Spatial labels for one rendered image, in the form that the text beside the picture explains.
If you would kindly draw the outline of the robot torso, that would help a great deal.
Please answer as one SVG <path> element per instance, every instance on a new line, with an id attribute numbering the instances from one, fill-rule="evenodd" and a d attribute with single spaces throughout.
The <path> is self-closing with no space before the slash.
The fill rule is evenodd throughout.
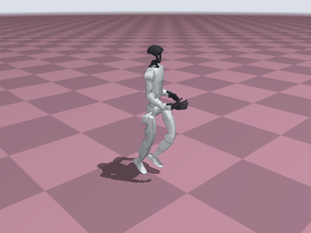
<path id="1" fill-rule="evenodd" d="M 157 64 L 159 65 L 159 64 Z M 153 89 L 152 89 L 152 93 L 155 94 L 155 99 L 160 99 L 162 96 L 162 92 L 163 92 L 163 84 L 164 84 L 164 69 L 162 65 L 159 65 L 159 68 L 156 68 L 156 65 L 153 65 L 152 67 L 147 67 L 146 71 L 148 70 L 152 70 L 154 71 L 154 75 L 155 78 L 153 80 Z M 159 115 L 161 109 L 158 108 L 157 106 L 152 105 L 151 103 L 149 103 L 146 107 L 147 112 L 151 111 L 153 112 L 153 116 L 157 116 Z M 146 112 L 146 113 L 147 113 Z"/>

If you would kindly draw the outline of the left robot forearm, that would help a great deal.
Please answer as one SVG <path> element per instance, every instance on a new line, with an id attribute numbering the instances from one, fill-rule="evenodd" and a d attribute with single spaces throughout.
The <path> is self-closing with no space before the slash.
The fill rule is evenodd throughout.
<path id="1" fill-rule="evenodd" d="M 167 90 L 165 90 L 165 89 L 163 88 L 162 95 L 163 95 L 163 96 L 166 96 L 166 97 L 169 97 L 169 94 L 168 94 L 168 93 L 166 93 L 166 91 L 167 91 Z"/>

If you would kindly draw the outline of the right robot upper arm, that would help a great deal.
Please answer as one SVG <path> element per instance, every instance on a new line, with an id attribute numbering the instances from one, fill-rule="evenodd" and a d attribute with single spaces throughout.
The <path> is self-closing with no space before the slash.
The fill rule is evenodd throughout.
<path id="1" fill-rule="evenodd" d="M 148 95 L 152 95 L 155 98 L 155 94 L 152 93 L 154 78 L 155 78 L 155 75 L 154 75 L 154 71 L 152 71 L 152 70 L 148 70 L 144 74 L 146 99 L 147 99 Z"/>

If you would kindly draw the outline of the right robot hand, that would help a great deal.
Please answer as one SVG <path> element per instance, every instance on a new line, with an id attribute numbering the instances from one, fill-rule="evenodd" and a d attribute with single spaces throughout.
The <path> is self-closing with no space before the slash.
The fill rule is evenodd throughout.
<path id="1" fill-rule="evenodd" d="M 176 109 L 176 110 L 185 110 L 187 109 L 188 106 L 188 102 L 185 103 L 187 100 L 180 102 L 183 98 L 181 98 L 180 100 L 178 100 L 177 102 L 173 103 L 167 103 L 166 106 L 171 106 L 171 110 Z"/>

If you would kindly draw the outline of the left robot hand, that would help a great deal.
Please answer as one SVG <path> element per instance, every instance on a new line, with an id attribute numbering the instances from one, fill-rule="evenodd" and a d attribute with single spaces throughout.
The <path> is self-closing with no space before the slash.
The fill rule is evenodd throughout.
<path id="1" fill-rule="evenodd" d="M 177 102 L 179 100 L 179 97 L 176 94 L 174 94 L 174 93 L 172 93 L 170 91 L 166 91 L 166 93 L 168 93 L 169 94 L 169 98 L 172 98 L 174 101 Z"/>

